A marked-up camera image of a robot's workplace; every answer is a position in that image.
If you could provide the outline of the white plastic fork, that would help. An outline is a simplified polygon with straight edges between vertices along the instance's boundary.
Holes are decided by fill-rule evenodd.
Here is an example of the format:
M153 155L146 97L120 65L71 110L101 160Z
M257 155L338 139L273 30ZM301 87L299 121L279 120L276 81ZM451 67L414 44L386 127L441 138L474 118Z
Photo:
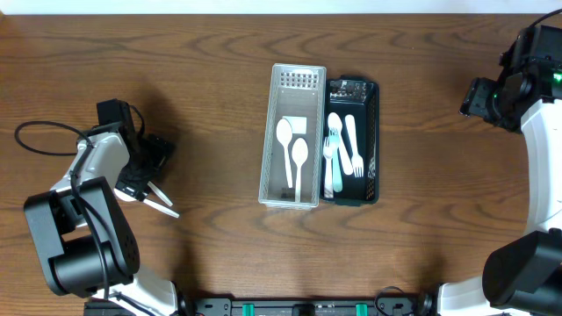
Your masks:
M332 156L333 151L330 147L329 137L324 138L323 157L325 159L324 173L324 197L327 199L334 197L333 179L332 179Z
M364 160L363 157L359 154L358 145L357 145L357 126L355 117L351 114L345 116L345 125L347 128L347 133L349 136L349 142L351 145L352 156L351 156L351 164L353 168L353 175L356 178L364 176Z

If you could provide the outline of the mint green plastic fork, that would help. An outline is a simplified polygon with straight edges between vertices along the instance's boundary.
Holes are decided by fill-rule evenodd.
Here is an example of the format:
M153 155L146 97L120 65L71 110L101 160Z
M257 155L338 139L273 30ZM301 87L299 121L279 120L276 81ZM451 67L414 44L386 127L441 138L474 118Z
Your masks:
M330 138L330 146L333 151L333 157L332 157L333 191L339 193L342 191L343 185L342 185L342 172L340 168L339 154L338 154L340 137L336 128L332 127L329 129L329 138Z

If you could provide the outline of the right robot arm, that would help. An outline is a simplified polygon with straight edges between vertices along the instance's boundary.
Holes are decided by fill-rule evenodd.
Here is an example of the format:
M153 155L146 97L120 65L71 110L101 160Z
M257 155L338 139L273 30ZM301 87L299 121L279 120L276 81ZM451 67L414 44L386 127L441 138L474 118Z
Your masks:
M439 286L432 315L561 313L561 30L535 22L501 54L502 71L472 81L460 111L520 134L529 171L521 237L494 250L481 276Z

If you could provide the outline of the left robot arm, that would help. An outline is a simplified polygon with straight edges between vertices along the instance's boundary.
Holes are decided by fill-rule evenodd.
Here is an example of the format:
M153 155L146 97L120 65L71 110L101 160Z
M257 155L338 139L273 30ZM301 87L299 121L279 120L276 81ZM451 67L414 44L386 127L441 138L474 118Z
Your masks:
M80 132L74 160L49 191L29 197L24 214L50 290L98 298L135 315L187 315L170 281L141 266L137 241L115 196L138 157L130 123Z

